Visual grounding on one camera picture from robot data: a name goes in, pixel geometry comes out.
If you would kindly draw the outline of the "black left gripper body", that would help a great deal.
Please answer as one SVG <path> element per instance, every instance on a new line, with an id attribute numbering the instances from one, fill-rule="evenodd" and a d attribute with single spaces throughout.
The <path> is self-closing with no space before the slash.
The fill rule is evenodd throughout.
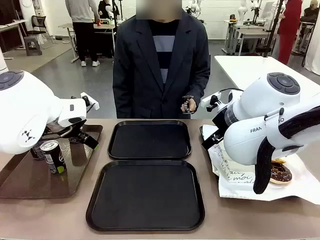
<path id="1" fill-rule="evenodd" d="M 82 131 L 82 128 L 85 123 L 86 120 L 82 120 L 71 125 L 72 130 L 70 133 L 67 134 L 67 138 L 71 144 L 85 143 L 85 140 L 88 137 L 87 133 Z"/>

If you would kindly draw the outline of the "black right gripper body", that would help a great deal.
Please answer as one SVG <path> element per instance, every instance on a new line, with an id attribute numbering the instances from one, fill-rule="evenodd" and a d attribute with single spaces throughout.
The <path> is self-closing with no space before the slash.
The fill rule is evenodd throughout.
<path id="1" fill-rule="evenodd" d="M 218 135 L 219 137 L 223 137 L 227 130 L 227 123 L 225 121 L 225 112 L 226 112 L 226 109 L 220 110 L 212 120 L 214 125 L 218 128 L 215 134 Z"/>

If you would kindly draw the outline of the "person's left hand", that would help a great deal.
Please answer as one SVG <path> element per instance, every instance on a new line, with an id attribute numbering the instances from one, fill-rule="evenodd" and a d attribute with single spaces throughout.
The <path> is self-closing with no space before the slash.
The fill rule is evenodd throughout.
<path id="1" fill-rule="evenodd" d="M 183 114 L 193 114 L 197 110 L 197 103 L 193 98 L 187 98 L 181 105 L 181 111 Z"/>

